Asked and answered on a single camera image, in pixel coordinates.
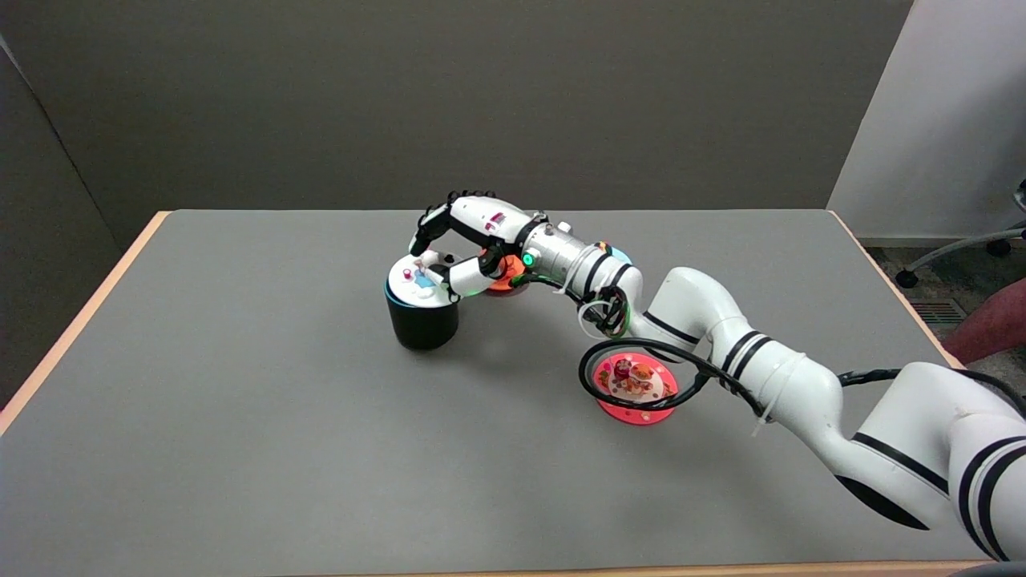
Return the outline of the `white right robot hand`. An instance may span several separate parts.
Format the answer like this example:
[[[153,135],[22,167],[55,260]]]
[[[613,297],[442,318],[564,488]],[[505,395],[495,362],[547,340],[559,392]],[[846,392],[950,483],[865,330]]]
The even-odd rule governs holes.
[[[421,260],[426,276],[446,290],[448,302],[457,303],[490,288],[505,275],[505,260],[523,255],[529,234],[546,223],[546,213],[521,211],[492,192],[452,191],[446,201],[420,216],[408,252]],[[471,241],[479,252],[441,270],[439,265],[430,265],[424,255],[433,241],[450,231]]]

